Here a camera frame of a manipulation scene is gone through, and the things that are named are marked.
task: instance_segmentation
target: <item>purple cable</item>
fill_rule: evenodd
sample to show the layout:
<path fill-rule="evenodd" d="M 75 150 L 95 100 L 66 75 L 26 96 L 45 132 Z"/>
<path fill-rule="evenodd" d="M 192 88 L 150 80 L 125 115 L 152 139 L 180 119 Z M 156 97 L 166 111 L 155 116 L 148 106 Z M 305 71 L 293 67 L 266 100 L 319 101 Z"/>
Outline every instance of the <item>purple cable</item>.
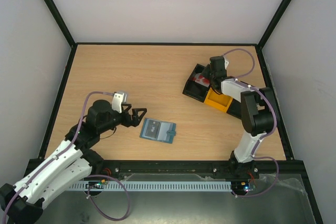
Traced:
<path fill-rule="evenodd" d="M 274 185 L 276 184 L 276 182 L 278 181 L 278 176 L 279 176 L 279 164 L 278 162 L 272 158 L 272 157 L 255 157 L 254 159 L 271 159 L 274 161 L 275 163 L 275 166 L 277 167 L 277 171 L 275 173 L 275 178 L 274 178 L 274 181 L 273 183 L 270 185 L 270 187 L 268 187 L 267 189 L 265 189 L 264 191 L 258 193 L 258 194 L 253 194 L 253 195 L 237 195 L 234 191 L 232 191 L 232 194 L 235 196 L 235 197 L 238 197 L 238 198 L 252 198 L 252 197 L 257 197 L 257 196 L 261 196 L 265 193 L 267 193 L 268 191 L 270 191 Z"/>
<path fill-rule="evenodd" d="M 256 152 L 256 149 L 258 148 L 259 144 L 260 144 L 260 140 L 258 140 L 258 141 L 256 142 L 256 145 L 253 147 L 253 149 L 252 149 L 252 151 L 251 151 L 251 156 L 252 156 L 252 157 L 253 157 L 254 153 Z"/>
<path fill-rule="evenodd" d="M 109 92 L 103 92 L 103 91 L 92 91 L 91 93 L 89 93 L 86 98 L 85 98 L 85 101 L 84 101 L 84 105 L 83 105 L 83 108 L 82 108 L 82 112 L 81 112 L 81 115 L 80 115 L 80 118 L 79 118 L 79 122 L 78 122 L 78 126 L 77 126 L 77 129 L 76 129 L 76 133 L 75 135 L 73 136 L 73 139 L 71 140 L 71 143 L 63 150 L 61 151 L 60 153 L 58 153 L 56 155 L 56 157 L 59 157 L 61 156 L 62 154 L 64 154 L 66 151 L 68 151 L 72 144 L 76 141 L 76 138 L 78 136 L 78 133 L 79 133 L 79 130 L 80 130 L 80 127 L 82 125 L 82 122 L 83 122 L 83 117 L 84 117 L 84 114 L 85 114 L 85 109 L 86 109 L 86 105 L 89 101 L 89 98 L 91 95 L 93 94 L 106 94 L 106 95 L 110 95 L 110 96 L 114 96 L 114 93 L 109 93 Z M 46 162 L 35 174 L 33 174 L 31 176 L 31 178 L 27 181 L 26 185 L 28 186 L 33 180 L 34 178 L 37 177 L 37 175 L 39 175 L 48 165 L 50 165 L 55 159 L 52 158 L 51 160 L 49 160 L 48 162 Z M 11 207 L 11 205 L 13 204 L 14 200 L 19 196 L 19 194 L 24 190 L 25 188 L 22 187 L 20 188 L 17 193 L 10 199 L 10 201 L 8 202 L 8 205 L 4 211 L 4 215 L 2 217 L 2 224 L 6 224 L 6 216 L 8 214 L 8 211 Z"/>
<path fill-rule="evenodd" d="M 124 191 L 125 191 L 125 193 L 126 193 L 128 206 L 127 206 L 126 214 L 125 214 L 123 217 L 121 217 L 120 219 L 112 218 L 112 217 L 110 217 L 110 216 L 104 214 L 104 213 L 102 212 L 102 210 L 100 210 L 100 208 L 97 206 L 97 204 L 93 201 L 92 197 L 90 196 L 90 189 L 91 189 L 91 187 L 89 187 L 87 196 L 88 196 L 88 198 L 90 199 L 90 201 L 92 202 L 92 204 L 93 204 L 93 206 L 95 207 L 95 209 L 98 211 L 98 213 L 100 213 L 103 217 L 105 217 L 105 218 L 108 219 L 108 220 L 112 220 L 112 221 L 120 221 L 120 220 L 124 220 L 124 219 L 126 219 L 126 218 L 128 217 L 128 214 L 130 213 L 130 209 L 131 209 L 131 199 L 130 199 L 130 195 L 129 195 L 127 189 L 125 188 L 125 186 L 124 186 L 119 180 L 117 180 L 117 179 L 115 179 L 115 178 L 112 178 L 112 177 L 110 177 L 110 176 L 106 176 L 106 175 L 89 175 L 89 176 L 87 176 L 87 178 L 96 178 L 96 177 L 108 178 L 108 179 L 110 179 L 110 180 L 113 180 L 113 181 L 117 182 L 117 183 L 122 187 L 122 189 L 124 189 Z"/>
<path fill-rule="evenodd" d="M 231 53 L 231 52 L 234 52 L 234 51 L 243 51 L 243 52 L 246 52 L 248 55 L 250 55 L 250 57 L 251 57 L 251 59 L 252 59 L 252 67 L 251 67 L 251 69 L 250 69 L 247 73 L 245 73 L 245 74 L 241 74 L 240 76 L 237 76 L 236 78 L 241 78 L 241 77 L 247 76 L 247 75 L 249 75 L 250 73 L 252 73 L 252 71 L 254 70 L 254 67 L 255 67 L 255 65 L 256 65 L 256 62 L 255 62 L 255 60 L 254 60 L 253 55 L 252 55 L 249 51 L 247 51 L 246 49 L 244 49 L 244 48 L 235 48 L 235 49 L 231 49 L 231 50 L 229 50 L 228 52 L 223 53 L 222 56 L 225 56 L 225 55 L 227 55 L 227 54 L 229 54 L 229 53 Z"/>

